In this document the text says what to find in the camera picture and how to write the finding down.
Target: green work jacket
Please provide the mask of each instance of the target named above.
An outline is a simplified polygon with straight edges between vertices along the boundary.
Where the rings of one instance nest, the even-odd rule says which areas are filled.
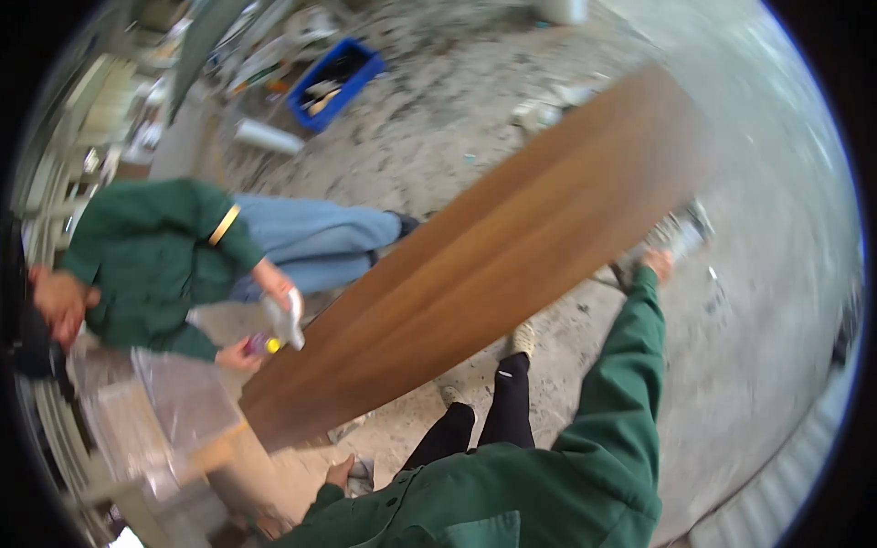
[[[186,322],[193,306],[228,298],[264,252],[240,217],[212,245],[234,205],[220,189],[190,179],[116,181],[95,193],[60,268],[101,291],[85,316],[101,341],[213,361],[217,347]]]
[[[572,423],[550,451],[485,445],[356,499],[323,485],[303,522],[271,546],[646,548],[661,511],[656,283],[651,269],[635,273]]]

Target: person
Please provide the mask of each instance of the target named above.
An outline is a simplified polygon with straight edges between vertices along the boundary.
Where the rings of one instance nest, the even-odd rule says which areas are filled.
[[[673,255],[648,251],[602,352],[581,384],[572,422],[551,450],[529,424],[528,326],[499,362],[493,404],[474,450],[471,408],[443,389],[447,412],[385,488],[343,489],[353,455],[331,466],[302,522],[271,546],[601,546],[646,548],[660,517],[655,418],[664,317],[657,286]]]
[[[217,348],[189,310],[262,292],[337,288],[361,277],[376,249],[417,228],[413,217],[320,200],[237,194],[207,182],[116,181],[89,201],[59,267],[30,269],[33,299],[68,350],[84,320],[102,344],[179,352],[255,369],[247,339]]]

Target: wooden board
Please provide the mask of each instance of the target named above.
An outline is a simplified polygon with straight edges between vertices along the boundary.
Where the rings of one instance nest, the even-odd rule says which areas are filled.
[[[709,176],[708,124],[648,65],[485,175],[245,386],[269,451],[434,379],[635,245]]]

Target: concrete floor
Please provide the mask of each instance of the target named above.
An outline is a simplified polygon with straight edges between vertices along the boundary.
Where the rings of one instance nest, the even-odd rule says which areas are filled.
[[[759,470],[824,387],[855,263],[859,221],[845,157],[794,48],[748,0],[591,2],[584,26],[553,29],[536,28],[511,2],[375,1],[359,9],[362,31],[388,62],[386,76],[293,159],[217,139],[230,188],[428,218],[523,146],[509,125],[517,103],[555,80],[615,79],[648,59],[665,63],[713,121],[724,156],[715,179],[703,182],[702,201],[717,236],[679,266],[661,297],[664,515],[653,544],[684,534]],[[272,110],[248,108],[263,118]],[[268,121],[294,127],[283,108]],[[585,281],[533,318],[539,447],[567,424],[622,299]],[[231,342],[256,331],[259,316],[219,305],[206,314],[208,331]],[[481,420],[501,343],[438,379],[470,398]],[[231,378],[232,390],[242,381]],[[380,487],[442,411],[435,386],[426,385],[379,409],[338,448],[279,452],[269,470],[267,455],[251,446],[241,462],[252,465],[231,474],[231,484],[213,485],[227,493],[247,478],[258,504],[298,518],[329,461],[348,451],[375,458]]]

